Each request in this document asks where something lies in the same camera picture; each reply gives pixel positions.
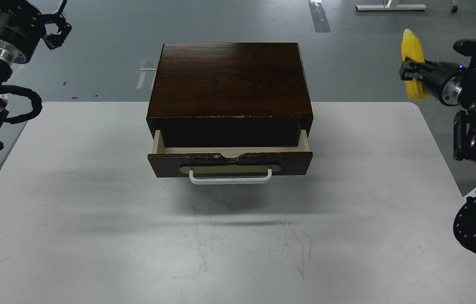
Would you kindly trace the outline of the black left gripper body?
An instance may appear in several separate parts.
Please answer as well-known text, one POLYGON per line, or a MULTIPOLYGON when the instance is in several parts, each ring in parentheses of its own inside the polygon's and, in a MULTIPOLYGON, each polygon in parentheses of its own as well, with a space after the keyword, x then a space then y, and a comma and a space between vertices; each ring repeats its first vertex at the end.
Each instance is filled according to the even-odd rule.
POLYGON ((43 40, 53 46, 53 35, 46 25, 53 23, 52 14, 43 14, 27 0, 0 0, 0 40, 17 47, 36 46, 43 40))

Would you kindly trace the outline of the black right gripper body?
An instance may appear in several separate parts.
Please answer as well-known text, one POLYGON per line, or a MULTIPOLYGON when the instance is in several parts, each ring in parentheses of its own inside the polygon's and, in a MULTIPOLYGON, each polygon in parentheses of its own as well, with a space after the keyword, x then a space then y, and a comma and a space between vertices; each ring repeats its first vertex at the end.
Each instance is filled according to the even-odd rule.
POLYGON ((423 64, 422 84, 428 94, 445 106, 458 106, 462 92, 462 79, 466 66, 452 62, 433 62, 423 64))

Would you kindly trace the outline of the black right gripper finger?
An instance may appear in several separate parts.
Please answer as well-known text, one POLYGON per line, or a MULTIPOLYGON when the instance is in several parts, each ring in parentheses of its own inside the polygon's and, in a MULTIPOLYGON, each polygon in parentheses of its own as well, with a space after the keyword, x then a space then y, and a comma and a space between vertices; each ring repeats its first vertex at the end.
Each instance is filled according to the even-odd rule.
POLYGON ((405 57, 400 65, 399 76, 402 81, 423 81, 425 72, 422 70, 426 68, 425 62, 419 62, 410 57, 405 57))

